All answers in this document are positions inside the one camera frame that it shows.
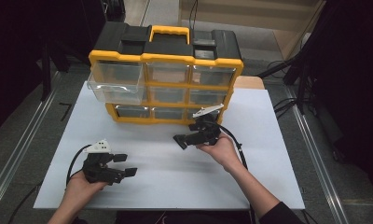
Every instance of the white bracket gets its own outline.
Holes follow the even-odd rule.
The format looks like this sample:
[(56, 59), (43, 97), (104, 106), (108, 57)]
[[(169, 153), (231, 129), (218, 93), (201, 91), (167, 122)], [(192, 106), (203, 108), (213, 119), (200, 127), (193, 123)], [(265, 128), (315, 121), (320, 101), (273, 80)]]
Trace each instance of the white bracket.
[(220, 109), (224, 107), (223, 104), (220, 104), (220, 105), (213, 105), (213, 106), (209, 106), (209, 107), (206, 107), (206, 108), (201, 108), (200, 111), (196, 112), (195, 114), (192, 114), (192, 118), (197, 118), (197, 117), (200, 117), (202, 115), (205, 115), (205, 114), (209, 114), (217, 109)]
[(99, 142), (91, 145), (90, 147), (85, 148), (84, 152), (86, 152), (86, 153), (105, 153), (105, 152), (108, 152), (108, 153), (110, 153), (111, 152), (111, 147), (110, 147), (110, 145), (108, 145), (108, 142), (104, 139), (102, 141), (99, 141)]

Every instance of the yellow handle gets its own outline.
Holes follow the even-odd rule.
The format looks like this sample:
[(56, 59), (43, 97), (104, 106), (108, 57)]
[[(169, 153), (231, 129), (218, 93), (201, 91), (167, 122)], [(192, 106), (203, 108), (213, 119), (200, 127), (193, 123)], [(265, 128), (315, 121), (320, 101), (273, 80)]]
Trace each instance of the yellow handle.
[(149, 42), (152, 42), (154, 33), (163, 35), (186, 35), (186, 43), (189, 44), (189, 29), (186, 27), (153, 25)]

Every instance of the white table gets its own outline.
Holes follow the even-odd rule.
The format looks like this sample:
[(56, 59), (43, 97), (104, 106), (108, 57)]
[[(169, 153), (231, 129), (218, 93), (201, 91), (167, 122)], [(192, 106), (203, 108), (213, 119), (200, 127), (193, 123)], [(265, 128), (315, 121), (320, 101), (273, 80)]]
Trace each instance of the white table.
[[(304, 209), (268, 92), (236, 89), (224, 113), (223, 126), (242, 143), (250, 172), (292, 209)], [(34, 208), (57, 208), (62, 200), (68, 167), (85, 145), (106, 139), (113, 153), (126, 153), (125, 162), (109, 167), (137, 167), (136, 176), (106, 187), (87, 208), (128, 210), (245, 210), (249, 203), (232, 177), (209, 155), (194, 147), (181, 149), (175, 134), (187, 126), (115, 123), (104, 104), (83, 86), (74, 111), (49, 166)], [(85, 154), (76, 160), (82, 167)]]

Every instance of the person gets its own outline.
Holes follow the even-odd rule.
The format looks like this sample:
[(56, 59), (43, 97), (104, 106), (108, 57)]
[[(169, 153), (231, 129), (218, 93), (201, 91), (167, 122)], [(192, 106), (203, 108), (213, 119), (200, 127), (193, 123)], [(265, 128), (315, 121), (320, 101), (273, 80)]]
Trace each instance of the person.
[[(254, 208), (261, 224), (303, 223), (283, 202), (271, 194), (241, 163), (233, 141), (224, 133), (219, 134), (214, 146), (196, 145), (196, 148), (211, 155), (236, 180), (247, 200)], [(90, 201), (96, 192), (107, 183), (89, 183), (83, 174), (78, 172), (71, 177), (62, 202), (49, 223), (72, 223), (78, 212)]]

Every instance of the black sleeve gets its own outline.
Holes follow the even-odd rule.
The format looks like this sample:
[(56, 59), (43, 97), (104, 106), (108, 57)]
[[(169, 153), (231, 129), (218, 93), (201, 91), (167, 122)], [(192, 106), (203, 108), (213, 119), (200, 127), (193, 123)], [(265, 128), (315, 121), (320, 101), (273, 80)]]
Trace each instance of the black sleeve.
[(282, 223), (282, 224), (299, 224), (303, 223), (300, 219), (295, 215), (294, 212), (289, 209), (285, 203), (278, 203), (274, 206), (267, 214), (265, 214), (261, 219), (259, 219), (261, 224), (275, 224), (275, 223)]

